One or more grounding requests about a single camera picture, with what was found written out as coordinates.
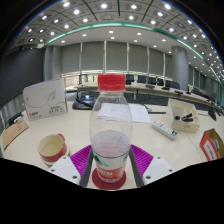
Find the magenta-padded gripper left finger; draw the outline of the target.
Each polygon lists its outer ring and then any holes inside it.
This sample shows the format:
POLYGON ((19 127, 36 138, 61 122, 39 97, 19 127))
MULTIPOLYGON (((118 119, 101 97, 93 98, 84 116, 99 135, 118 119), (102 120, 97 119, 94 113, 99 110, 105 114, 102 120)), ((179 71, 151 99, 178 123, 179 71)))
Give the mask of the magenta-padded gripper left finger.
POLYGON ((62 156, 49 168, 49 172, 76 185, 86 187, 89 182, 92 161, 92 148, 88 145, 72 156, 62 156))

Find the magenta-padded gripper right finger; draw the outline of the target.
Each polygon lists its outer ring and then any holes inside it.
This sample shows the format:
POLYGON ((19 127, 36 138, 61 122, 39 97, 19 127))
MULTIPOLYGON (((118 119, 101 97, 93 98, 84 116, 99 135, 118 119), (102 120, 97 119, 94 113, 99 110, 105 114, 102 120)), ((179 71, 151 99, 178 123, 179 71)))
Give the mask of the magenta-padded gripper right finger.
POLYGON ((174 172, 171 165, 160 156, 152 156, 143 149, 132 145, 129 157, 138 188, 157 181, 174 172))

